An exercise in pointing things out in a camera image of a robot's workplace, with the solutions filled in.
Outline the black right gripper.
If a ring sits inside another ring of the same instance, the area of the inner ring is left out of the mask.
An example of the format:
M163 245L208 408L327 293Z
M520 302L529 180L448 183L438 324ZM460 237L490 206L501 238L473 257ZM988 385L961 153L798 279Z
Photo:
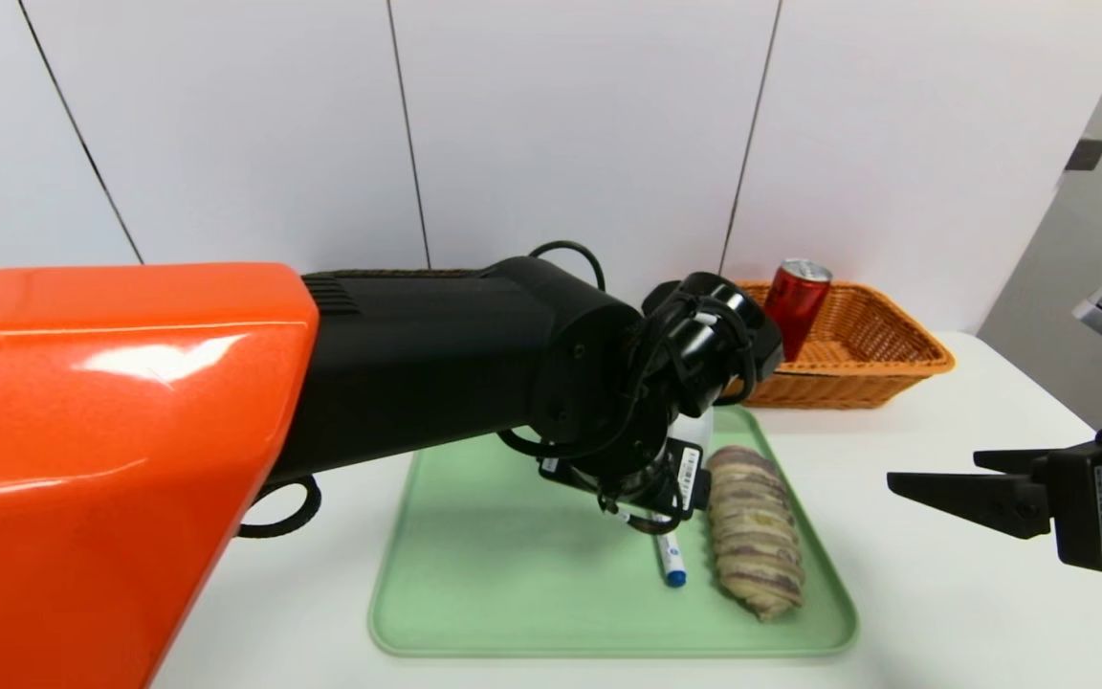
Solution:
M974 452L977 467L1005 475L895 472L885 480L901 498L1020 540L1052 532L1054 515L1060 560L1102 571L1102 429L1094 440L1049 459L1049 509L1045 485L1018 475L1031 475L1052 453L1050 449Z

